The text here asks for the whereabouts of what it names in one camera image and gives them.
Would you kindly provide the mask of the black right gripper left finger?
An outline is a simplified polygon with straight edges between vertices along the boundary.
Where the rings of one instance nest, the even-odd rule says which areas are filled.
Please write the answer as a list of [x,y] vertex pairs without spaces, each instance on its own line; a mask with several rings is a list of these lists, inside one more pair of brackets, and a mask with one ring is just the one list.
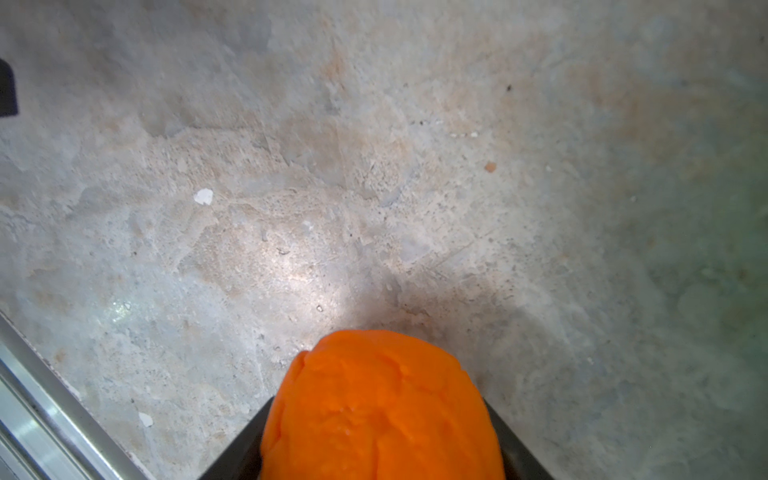
[[258,479],[262,470],[261,442],[274,398],[271,397],[236,438],[213,461],[200,480]]

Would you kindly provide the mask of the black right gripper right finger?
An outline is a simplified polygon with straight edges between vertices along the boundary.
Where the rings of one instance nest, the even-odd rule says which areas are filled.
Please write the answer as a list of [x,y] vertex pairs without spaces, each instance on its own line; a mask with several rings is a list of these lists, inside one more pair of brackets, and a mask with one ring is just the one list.
[[552,475],[485,400],[499,441],[506,480],[553,480]]

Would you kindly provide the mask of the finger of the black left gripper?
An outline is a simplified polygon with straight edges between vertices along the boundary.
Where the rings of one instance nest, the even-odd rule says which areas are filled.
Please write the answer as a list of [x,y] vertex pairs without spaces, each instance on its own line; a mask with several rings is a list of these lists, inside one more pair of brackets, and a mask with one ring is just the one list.
[[12,117],[18,114],[18,100],[15,75],[8,62],[0,60],[0,116]]

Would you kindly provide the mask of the netted orange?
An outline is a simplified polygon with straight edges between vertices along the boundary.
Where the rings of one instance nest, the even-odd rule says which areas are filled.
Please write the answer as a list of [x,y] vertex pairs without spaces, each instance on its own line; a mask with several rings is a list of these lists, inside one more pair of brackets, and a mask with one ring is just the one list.
[[292,361],[260,445],[263,479],[502,479],[485,402],[445,350],[342,330]]

